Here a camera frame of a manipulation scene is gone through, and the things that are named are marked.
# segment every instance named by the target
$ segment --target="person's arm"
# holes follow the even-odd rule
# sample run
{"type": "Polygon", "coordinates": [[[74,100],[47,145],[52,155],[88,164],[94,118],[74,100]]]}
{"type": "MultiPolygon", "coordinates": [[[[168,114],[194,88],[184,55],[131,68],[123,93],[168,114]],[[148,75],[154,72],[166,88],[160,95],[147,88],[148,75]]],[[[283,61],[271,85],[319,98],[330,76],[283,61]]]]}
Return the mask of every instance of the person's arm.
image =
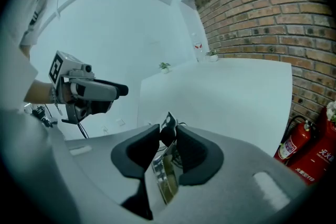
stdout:
{"type": "MultiPolygon", "coordinates": [[[[31,46],[20,46],[22,53],[29,59],[31,46]]],[[[53,85],[51,83],[41,82],[39,80],[34,80],[33,84],[30,86],[25,102],[32,104],[53,104],[50,94],[53,85]]],[[[69,85],[64,85],[63,96],[66,102],[71,100],[71,89],[69,85]]]]}

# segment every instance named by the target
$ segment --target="fire extinguisher hose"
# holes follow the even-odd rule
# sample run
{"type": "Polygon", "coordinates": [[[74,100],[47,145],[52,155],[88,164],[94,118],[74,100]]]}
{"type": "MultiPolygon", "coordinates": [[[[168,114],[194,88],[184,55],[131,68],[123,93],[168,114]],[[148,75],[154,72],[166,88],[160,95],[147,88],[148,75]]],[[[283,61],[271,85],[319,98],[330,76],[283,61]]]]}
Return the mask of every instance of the fire extinguisher hose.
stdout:
{"type": "Polygon", "coordinates": [[[297,115],[297,116],[293,117],[293,118],[290,120],[290,122],[287,124],[285,133],[283,134],[283,137],[282,137],[282,139],[281,139],[281,144],[282,144],[283,142],[285,142],[285,141],[287,140],[287,138],[289,137],[289,133],[288,133],[289,126],[290,126],[290,125],[292,124],[292,122],[293,122],[294,120],[296,120],[297,118],[301,118],[301,119],[303,119],[304,121],[307,120],[304,116],[301,116],[301,115],[297,115]]]}

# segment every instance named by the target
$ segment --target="white pot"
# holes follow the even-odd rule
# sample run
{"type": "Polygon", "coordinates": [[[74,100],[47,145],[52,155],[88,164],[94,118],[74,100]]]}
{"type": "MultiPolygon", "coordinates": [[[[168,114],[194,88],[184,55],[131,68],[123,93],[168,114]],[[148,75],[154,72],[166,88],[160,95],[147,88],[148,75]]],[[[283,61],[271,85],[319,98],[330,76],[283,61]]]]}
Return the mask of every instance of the white pot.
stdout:
{"type": "Polygon", "coordinates": [[[209,62],[216,62],[218,60],[218,55],[211,55],[208,57],[209,62]]]}
{"type": "Polygon", "coordinates": [[[169,68],[168,67],[163,68],[163,69],[161,69],[161,72],[164,73],[164,74],[167,74],[167,73],[169,73],[169,68]]]}

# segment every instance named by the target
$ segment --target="small potted plant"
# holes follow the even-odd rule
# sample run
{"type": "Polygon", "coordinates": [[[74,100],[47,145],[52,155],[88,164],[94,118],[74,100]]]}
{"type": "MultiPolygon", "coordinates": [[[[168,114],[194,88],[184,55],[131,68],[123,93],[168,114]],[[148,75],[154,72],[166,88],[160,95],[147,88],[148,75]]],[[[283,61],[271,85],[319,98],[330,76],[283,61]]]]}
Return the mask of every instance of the small potted plant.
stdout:
{"type": "Polygon", "coordinates": [[[336,126],[336,101],[327,105],[327,118],[336,126]]]}
{"type": "Polygon", "coordinates": [[[161,72],[164,73],[164,74],[167,74],[169,72],[169,66],[170,66],[169,63],[164,63],[164,62],[162,62],[159,65],[159,67],[161,68],[161,72]]]}
{"type": "Polygon", "coordinates": [[[209,62],[216,62],[218,60],[218,52],[215,49],[211,49],[209,52],[206,53],[208,56],[209,62]]]}

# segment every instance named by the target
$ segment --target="gray surface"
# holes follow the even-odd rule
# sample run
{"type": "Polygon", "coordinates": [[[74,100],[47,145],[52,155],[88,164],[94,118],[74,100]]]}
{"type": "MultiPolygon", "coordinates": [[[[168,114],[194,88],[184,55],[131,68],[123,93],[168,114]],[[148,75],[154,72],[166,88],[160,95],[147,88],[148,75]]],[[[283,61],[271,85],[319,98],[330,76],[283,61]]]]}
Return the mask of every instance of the gray surface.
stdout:
{"type": "MultiPolygon", "coordinates": [[[[145,126],[137,130],[144,131],[149,127],[151,126],[145,126]]],[[[119,172],[111,161],[111,151],[117,144],[138,133],[128,131],[86,140],[66,141],[66,145],[70,150],[87,145],[92,147],[92,150],[76,155],[73,158],[89,179],[118,204],[137,192],[139,181],[125,178],[119,172]]]]}
{"type": "Polygon", "coordinates": [[[155,219],[159,223],[258,223],[275,213],[253,175],[267,172],[290,199],[306,188],[291,170],[259,148],[233,138],[187,127],[220,146],[224,164],[205,185],[180,186],[155,219]]]}
{"type": "MultiPolygon", "coordinates": [[[[58,128],[47,129],[27,114],[0,112],[0,122],[4,127],[0,149],[7,169],[37,206],[58,223],[148,223],[115,202],[133,195],[138,182],[121,176],[110,161],[110,152],[150,126],[66,144],[58,128]],[[70,154],[70,148],[85,145],[92,150],[75,157],[70,154]]],[[[276,211],[254,181],[258,172],[267,172],[290,199],[306,189],[295,173],[259,148],[188,129],[217,143],[224,153],[224,165],[205,185],[180,186],[171,203],[155,214],[156,223],[266,221],[276,211]]]]}
{"type": "Polygon", "coordinates": [[[58,128],[0,111],[1,155],[19,187],[57,223],[146,223],[96,187],[74,161],[58,128]]]}

